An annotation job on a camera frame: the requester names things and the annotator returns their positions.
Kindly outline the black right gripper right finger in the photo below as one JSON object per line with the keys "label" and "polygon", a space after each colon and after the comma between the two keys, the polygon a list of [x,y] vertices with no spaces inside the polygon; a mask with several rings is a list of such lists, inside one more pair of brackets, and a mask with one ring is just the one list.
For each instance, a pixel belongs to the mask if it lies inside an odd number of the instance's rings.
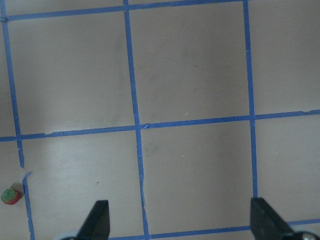
{"label": "black right gripper right finger", "polygon": [[250,230],[256,240],[293,240],[295,232],[262,197],[250,200]]}

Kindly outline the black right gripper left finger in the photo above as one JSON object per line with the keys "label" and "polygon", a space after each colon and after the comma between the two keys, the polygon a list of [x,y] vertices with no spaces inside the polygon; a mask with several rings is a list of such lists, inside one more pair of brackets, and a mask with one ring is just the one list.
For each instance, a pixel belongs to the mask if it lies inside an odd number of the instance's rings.
{"label": "black right gripper left finger", "polygon": [[93,205],[83,225],[77,240],[107,240],[110,235],[110,211],[108,200],[98,200]]}

